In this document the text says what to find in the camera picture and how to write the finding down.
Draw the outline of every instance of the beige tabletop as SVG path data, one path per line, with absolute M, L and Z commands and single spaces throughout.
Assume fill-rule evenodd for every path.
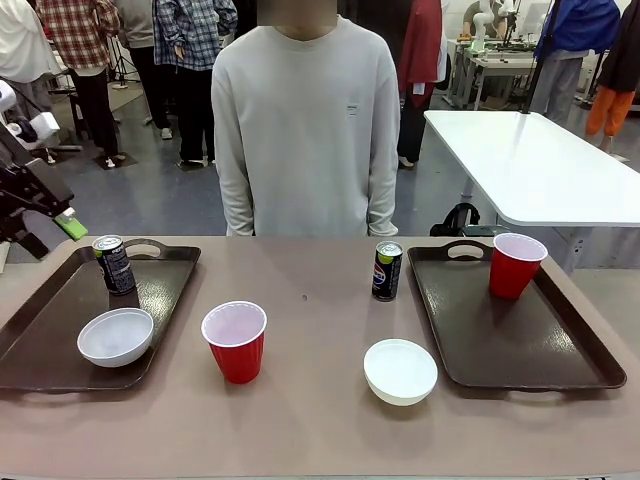
M 434 350 L 405 271 L 398 298 L 370 294 L 375 239 L 166 237 L 199 265 L 146 380 L 123 393 L 0 396 L 0 470 L 48 477 L 267 475 L 557 476 L 640 471 L 640 366 L 565 274 L 546 268 L 628 374 L 589 397 L 472 395 L 441 377 L 413 407 L 368 389 L 365 351 L 398 337 Z M 405 249 L 446 239 L 399 239 Z M 89 244 L 84 239 L 81 244 Z M 76 248 L 0 279 L 4 323 Z M 16 279 L 24 275 L 24 281 Z M 263 371 L 225 384 L 200 320 L 256 302 L 269 316 Z

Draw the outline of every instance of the brown tray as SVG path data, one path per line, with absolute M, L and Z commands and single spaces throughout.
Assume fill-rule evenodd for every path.
M 452 257 L 473 246 L 481 257 Z M 493 248 L 473 240 L 409 249 L 442 363 L 469 388 L 572 391 L 620 388 L 627 375 L 541 268 L 518 301 L 489 293 Z
M 45 393 L 121 390 L 142 380 L 160 345 L 173 310 L 200 257 L 195 247 L 167 247 L 148 239 L 157 256 L 130 255 L 137 289 L 123 296 L 107 292 L 91 247 L 79 248 L 0 330 L 0 389 Z M 137 307 L 154 320 L 149 350 L 120 368 L 97 367 L 78 351 L 80 330 L 114 308 Z

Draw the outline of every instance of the white table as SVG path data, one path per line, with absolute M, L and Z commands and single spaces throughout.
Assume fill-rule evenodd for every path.
M 478 94 L 476 95 L 476 102 L 473 106 L 474 110 L 480 108 L 480 97 L 482 95 L 482 88 L 484 87 L 484 79 L 486 77 L 515 77 L 517 75 L 531 75 L 536 69 L 536 62 L 531 58 L 509 58 L 505 55 L 504 59 L 498 58 L 472 58 L 472 64 L 476 67 L 480 67 L 480 79 L 478 81 Z M 511 82 L 505 93 L 505 97 L 508 99 L 511 93 Z
M 536 68 L 533 52 L 513 52 L 488 50 L 487 55 L 475 56 L 464 44 L 454 43 L 453 80 L 448 92 L 448 102 L 455 107 L 467 109 L 471 92 L 478 71 L 478 93 L 474 110 L 480 107 L 480 97 L 486 77 L 515 77 L 531 75 Z M 511 83 L 503 97 L 508 99 L 511 93 Z
M 547 120 L 520 112 L 425 113 L 466 174 L 514 225 L 574 227 L 571 272 L 593 227 L 640 227 L 640 174 Z

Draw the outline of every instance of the black bag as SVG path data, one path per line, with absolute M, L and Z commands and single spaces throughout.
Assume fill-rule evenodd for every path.
M 471 212 L 470 225 L 478 225 L 480 223 L 480 213 L 478 209 L 470 203 L 459 203 L 447 215 L 443 223 L 436 223 L 431 227 L 429 235 L 432 237 L 457 237 L 460 234 L 461 227 L 458 227 L 458 218 L 460 215 L 467 215 Z

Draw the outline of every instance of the tray handle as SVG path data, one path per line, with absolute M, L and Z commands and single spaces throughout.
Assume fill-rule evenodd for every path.
M 474 257 L 473 255 L 459 255 L 457 257 L 451 256 L 451 249 L 454 247 L 476 247 L 482 251 L 482 257 Z M 488 247 L 484 243 L 480 243 L 476 240 L 455 240 L 451 243 L 447 243 L 442 247 L 436 247 L 434 250 L 437 251 L 438 255 L 441 256 L 442 260 L 453 260 L 453 261 L 491 261 L 491 257 L 493 256 L 493 248 Z
M 154 258 L 157 260 L 164 260 L 168 257 L 169 247 L 167 247 L 164 243 L 158 242 L 157 240 L 152 240 L 151 238 L 134 238 L 132 240 L 127 240 L 126 242 L 124 242 L 125 249 L 129 247 L 134 247 L 136 245 L 150 245 L 160 250 L 160 254 L 157 256 L 147 255 L 147 254 L 136 254 L 135 255 L 136 257 Z

